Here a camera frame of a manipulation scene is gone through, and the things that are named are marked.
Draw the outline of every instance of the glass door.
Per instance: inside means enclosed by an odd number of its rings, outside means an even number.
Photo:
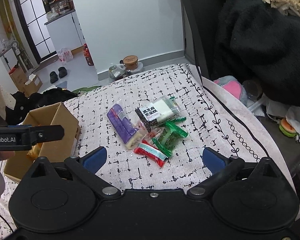
[[[47,27],[42,0],[14,0],[29,46],[38,64],[56,54]]]

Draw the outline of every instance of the red bottle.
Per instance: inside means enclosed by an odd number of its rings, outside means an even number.
[[[84,56],[86,57],[86,61],[87,61],[88,65],[89,65],[89,66],[94,66],[94,63],[93,63],[91,54],[90,54],[90,52],[89,52],[87,43],[85,43],[85,45],[84,45],[84,47],[83,47],[83,54],[84,54]]]

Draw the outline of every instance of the vine pattern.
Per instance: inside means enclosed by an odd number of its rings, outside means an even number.
[[[183,68],[181,67],[181,65],[178,65],[178,66],[180,67],[180,68],[179,68],[179,70],[181,71],[180,74],[185,74],[185,75],[187,76],[186,82],[187,82],[188,84],[191,84],[190,87],[193,87],[193,88],[196,90],[196,92],[198,93],[198,95],[197,95],[198,102],[200,102],[200,104],[202,104],[202,105],[205,104],[206,107],[205,107],[204,109],[205,109],[206,111],[210,111],[210,112],[212,113],[212,115],[213,115],[213,117],[214,117],[214,120],[212,120],[212,123],[215,124],[214,128],[216,128],[217,131],[220,132],[220,133],[222,134],[221,137],[222,137],[224,140],[226,140],[226,141],[230,144],[230,146],[232,147],[231,152],[234,153],[234,154],[236,154],[236,155],[238,155],[238,152],[239,152],[240,149],[237,148],[237,147],[235,147],[235,142],[234,142],[234,140],[231,140],[231,141],[230,141],[230,140],[229,140],[229,135],[228,135],[228,134],[225,134],[225,133],[223,132],[221,126],[220,126],[221,119],[217,117],[217,116],[218,116],[218,111],[217,111],[217,110],[214,110],[214,111],[213,111],[213,106],[210,106],[210,105],[206,102],[206,100],[205,100],[204,97],[203,97],[203,96],[204,96],[204,93],[202,93],[200,87],[198,87],[197,84],[194,83],[194,82],[192,81],[192,75],[191,75],[191,73],[188,72],[188,71],[186,71],[185,69],[183,69]]]
[[[239,140],[239,142],[242,144],[243,147],[246,148],[247,151],[249,151],[249,153],[253,156],[253,158],[256,159],[257,162],[259,162],[261,159],[259,158],[258,154],[256,154],[254,152],[254,150],[251,150],[251,147],[248,146],[248,144],[244,141],[244,139],[242,138],[241,134],[238,133],[236,130],[235,130],[235,127],[233,125],[233,123],[226,119],[228,121],[228,124],[230,125],[230,130],[232,131],[232,133],[237,137],[237,139]]]
[[[191,69],[190,69],[190,66],[189,66],[189,63],[186,63],[185,65],[186,65],[188,71],[190,72],[190,74],[192,74]],[[205,92],[205,90],[202,90],[202,92],[203,92],[204,95],[206,96],[207,100],[209,100],[209,102],[214,106],[212,100],[208,97],[208,95],[207,95],[207,93]]]

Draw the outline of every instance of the plastic wrapper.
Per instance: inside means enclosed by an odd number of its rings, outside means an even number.
[[[186,131],[183,131],[174,123],[167,121],[159,138],[152,138],[152,141],[162,153],[170,158],[172,157],[172,150],[177,145],[179,139],[186,138],[187,136],[188,133]]]
[[[113,65],[109,68],[109,76],[114,80],[119,80],[127,76],[127,69],[124,64]]]
[[[167,158],[157,148],[148,144],[146,140],[143,140],[141,143],[139,143],[139,146],[135,148],[133,152],[136,154],[145,155],[151,160],[154,160],[160,166],[160,168],[163,167],[164,161]]]
[[[43,143],[38,143],[35,146],[33,146],[32,149],[27,153],[27,157],[35,161],[39,157],[42,144]]]
[[[133,149],[147,134],[132,125],[119,104],[112,106],[107,117],[128,149]]]
[[[137,108],[135,111],[148,132],[167,120],[180,115],[180,108],[175,102],[175,98],[167,96],[160,97],[152,103]]]
[[[57,54],[63,65],[65,65],[67,62],[73,59],[71,50],[67,48],[57,50]]]
[[[152,139],[153,137],[157,136],[160,132],[163,131],[163,127],[152,128],[151,132],[148,133],[147,128],[145,127],[144,123],[139,121],[136,125],[139,129],[145,130],[147,132],[146,139]]]
[[[47,14],[46,14],[46,17],[47,17],[47,20],[48,21],[50,21],[50,20],[52,20],[53,18],[55,18],[55,17],[57,17],[57,16],[59,16],[59,14],[58,13],[52,13],[52,12],[48,12]]]

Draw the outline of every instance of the black chair backrest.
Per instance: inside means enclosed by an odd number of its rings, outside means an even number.
[[[210,78],[213,71],[218,15],[225,1],[182,0],[192,31],[196,65],[205,78]]]

